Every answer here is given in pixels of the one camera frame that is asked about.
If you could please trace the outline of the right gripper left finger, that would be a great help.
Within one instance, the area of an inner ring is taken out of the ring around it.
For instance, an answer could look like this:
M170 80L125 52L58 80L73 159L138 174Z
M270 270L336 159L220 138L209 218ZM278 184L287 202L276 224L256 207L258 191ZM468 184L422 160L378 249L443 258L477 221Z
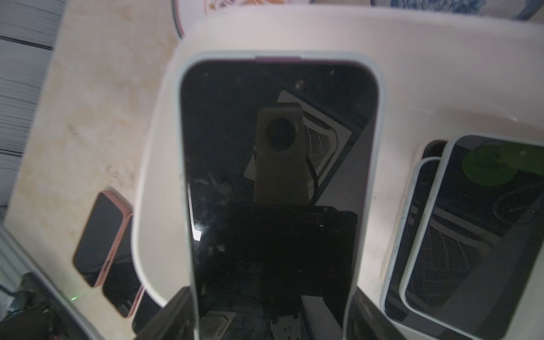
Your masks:
M135 339L193 340L195 321L191 289L186 286L137 333Z

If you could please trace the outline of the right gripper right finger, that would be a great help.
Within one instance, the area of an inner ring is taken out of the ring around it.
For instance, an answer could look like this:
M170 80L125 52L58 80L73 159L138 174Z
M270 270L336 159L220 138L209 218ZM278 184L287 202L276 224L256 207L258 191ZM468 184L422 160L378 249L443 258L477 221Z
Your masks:
M351 300L346 339L406 340L378 307L357 288Z

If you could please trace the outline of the phone dark case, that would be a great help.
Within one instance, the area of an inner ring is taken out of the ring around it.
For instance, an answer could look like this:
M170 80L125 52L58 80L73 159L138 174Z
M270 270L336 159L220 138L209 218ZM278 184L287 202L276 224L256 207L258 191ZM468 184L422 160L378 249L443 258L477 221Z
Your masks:
M145 290L140 300L140 304L135 312L132 321L132 330L135 334L139 334L147 326L147 324L157 315L162 309L160 305L149 296Z
M449 141L399 282L412 313L471 339L504 339L543 246L543 143Z

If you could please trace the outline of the phone white case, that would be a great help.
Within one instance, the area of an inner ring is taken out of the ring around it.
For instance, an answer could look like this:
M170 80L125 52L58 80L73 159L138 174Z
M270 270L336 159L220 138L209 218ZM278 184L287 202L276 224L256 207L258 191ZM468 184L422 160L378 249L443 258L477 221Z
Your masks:
M90 287L99 287L106 280L132 215L126 200L115 191L98 193L72 257L72 264Z
M210 55L178 89L195 338L356 339L375 68Z

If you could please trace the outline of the eleventh phone cream case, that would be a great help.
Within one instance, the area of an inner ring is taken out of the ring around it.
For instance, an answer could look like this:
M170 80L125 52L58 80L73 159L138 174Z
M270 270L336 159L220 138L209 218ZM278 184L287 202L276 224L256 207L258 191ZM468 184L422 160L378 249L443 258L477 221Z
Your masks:
M384 266L384 284L380 298L380 309L385 316L408 339L466 339L466 336L432 322L414 312L400 297L400 281L405 273L407 260L415 242L423 209L436 175L445 140L435 140L422 145L416 152L398 226L392 234L389 246L389 261Z

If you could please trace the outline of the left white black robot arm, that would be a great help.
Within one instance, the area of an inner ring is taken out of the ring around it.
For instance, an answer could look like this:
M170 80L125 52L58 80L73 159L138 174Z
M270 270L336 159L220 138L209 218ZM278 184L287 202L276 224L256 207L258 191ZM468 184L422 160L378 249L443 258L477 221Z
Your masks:
M2 339L88 339L62 301L33 272L22 275L15 291L1 290L11 298L1 320Z

